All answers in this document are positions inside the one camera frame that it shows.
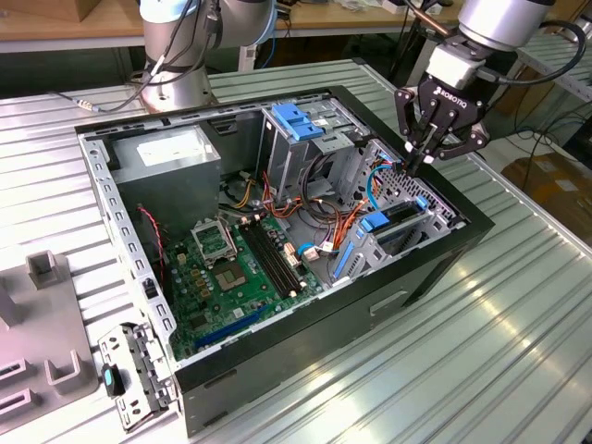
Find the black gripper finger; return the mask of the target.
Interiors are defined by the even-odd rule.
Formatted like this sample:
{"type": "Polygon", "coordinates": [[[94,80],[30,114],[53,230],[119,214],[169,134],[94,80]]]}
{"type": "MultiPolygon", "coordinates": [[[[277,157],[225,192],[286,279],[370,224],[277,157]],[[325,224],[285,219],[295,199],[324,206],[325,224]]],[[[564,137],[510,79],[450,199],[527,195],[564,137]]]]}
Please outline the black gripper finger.
{"type": "Polygon", "coordinates": [[[485,148],[489,143],[489,134],[482,127],[471,127],[468,136],[460,142],[443,143],[431,138],[414,158],[414,174],[423,165],[429,165],[435,160],[448,161],[453,158],[476,152],[485,148]]]}
{"type": "Polygon", "coordinates": [[[407,155],[404,165],[408,176],[414,176],[421,163],[419,127],[414,108],[417,95],[416,87],[399,88],[394,93],[399,132],[405,138],[407,155]]]}

